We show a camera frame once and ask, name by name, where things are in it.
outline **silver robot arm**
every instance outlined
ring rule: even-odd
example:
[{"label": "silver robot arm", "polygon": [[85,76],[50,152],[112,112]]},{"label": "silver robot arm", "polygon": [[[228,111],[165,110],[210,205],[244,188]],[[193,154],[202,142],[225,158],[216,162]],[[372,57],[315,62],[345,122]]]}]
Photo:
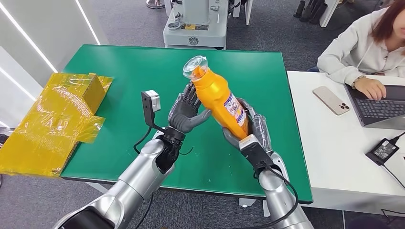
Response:
[{"label": "silver robot arm", "polygon": [[275,229],[313,229],[296,197],[287,188],[289,183],[287,169],[283,159],[271,147],[270,134],[264,116],[257,114],[254,108],[243,99],[238,99],[249,114],[249,126],[252,133],[239,141],[228,129],[224,128],[224,137],[250,162],[255,170],[254,177],[258,179],[265,195],[267,207],[274,221],[258,229],[273,227]]},{"label": "silver robot arm", "polygon": [[160,139],[148,141],[140,154],[119,176],[117,183],[107,193],[81,209],[63,217],[55,229],[124,229],[151,194],[172,172],[165,173],[157,167],[156,159],[165,148]]},{"label": "silver robot arm", "polygon": [[145,122],[163,134],[148,141],[139,155],[119,176],[117,183],[99,198],[71,212],[54,225],[55,229],[124,229],[142,202],[148,199],[174,169],[174,162],[185,134],[205,122],[211,111],[197,115],[201,102],[192,83],[180,93],[169,113],[169,126],[154,123],[160,110],[160,97],[154,91],[142,92]]},{"label": "silver robot arm", "polygon": [[[165,129],[154,123],[154,113],[160,110],[159,95],[154,91],[142,92],[142,102],[147,125],[162,131],[163,134],[145,144],[140,154],[107,193],[81,209],[67,214],[54,225],[54,229],[126,228],[142,202],[161,186],[174,169],[185,133],[206,121],[211,115],[208,110],[197,115],[201,103],[192,84],[188,84],[184,92],[179,94],[169,114],[170,125]],[[240,142],[226,129],[224,136],[241,150],[258,174],[257,178],[266,194],[270,214],[274,219],[279,219],[277,223],[269,225],[276,229],[313,229],[300,206],[286,217],[296,202],[285,182],[280,179],[281,176],[288,179],[287,170],[279,155],[271,149],[264,117],[256,115],[245,101],[241,103],[252,118],[253,134]]]}]

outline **white wall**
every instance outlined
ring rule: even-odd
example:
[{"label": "white wall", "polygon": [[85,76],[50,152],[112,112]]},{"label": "white wall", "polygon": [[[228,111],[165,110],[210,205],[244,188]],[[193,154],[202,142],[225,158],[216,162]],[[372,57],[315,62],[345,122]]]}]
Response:
[{"label": "white wall", "polygon": [[42,87],[0,46],[0,127],[16,127],[41,91]]},{"label": "white wall", "polygon": [[[88,0],[0,0],[28,37],[60,72],[82,44],[97,44],[77,2],[101,44],[108,40]],[[45,86],[51,67],[0,9],[0,122],[16,127]]]},{"label": "white wall", "polygon": [[[0,0],[50,63],[61,71],[82,44],[96,44],[75,0]],[[108,40],[88,0],[79,0],[101,44]],[[2,46],[41,86],[53,72],[0,11]]]}]

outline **orange bottle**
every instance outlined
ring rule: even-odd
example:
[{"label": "orange bottle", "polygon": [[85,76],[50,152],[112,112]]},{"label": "orange bottle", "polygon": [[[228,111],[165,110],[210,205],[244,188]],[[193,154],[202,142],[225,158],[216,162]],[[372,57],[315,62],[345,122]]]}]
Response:
[{"label": "orange bottle", "polygon": [[223,127],[239,140],[247,137],[248,120],[245,110],[229,90],[228,82],[208,67],[204,56],[195,56],[183,68],[183,75],[193,82],[198,99]]}]

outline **green table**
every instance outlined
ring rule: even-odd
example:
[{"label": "green table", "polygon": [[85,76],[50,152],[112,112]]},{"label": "green table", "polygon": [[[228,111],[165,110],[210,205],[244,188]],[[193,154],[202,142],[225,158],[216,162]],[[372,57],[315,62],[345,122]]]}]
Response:
[{"label": "green table", "polygon": [[[114,80],[96,113],[106,121],[95,142],[80,145],[62,177],[115,182],[137,156],[133,145],[148,128],[140,92],[153,89],[160,95],[161,110],[156,113],[155,122],[166,126],[168,112],[188,82],[182,68],[196,55],[206,56],[210,68],[227,79],[232,92],[267,117],[273,148],[282,156],[299,200],[312,202],[287,74],[279,52],[83,45],[64,72],[92,72]],[[181,151],[186,153],[192,147],[190,154],[179,156],[164,187],[249,198],[264,196],[253,179],[251,165],[225,141],[213,118],[187,134]]]}]

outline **yellow plastic wrap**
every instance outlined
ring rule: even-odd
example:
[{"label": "yellow plastic wrap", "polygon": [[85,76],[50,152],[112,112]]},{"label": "yellow plastic wrap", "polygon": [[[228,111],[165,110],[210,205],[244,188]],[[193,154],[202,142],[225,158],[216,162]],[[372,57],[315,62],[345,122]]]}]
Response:
[{"label": "yellow plastic wrap", "polygon": [[94,113],[112,78],[54,73],[0,149],[0,173],[58,177],[78,142],[92,143],[104,118]]}]

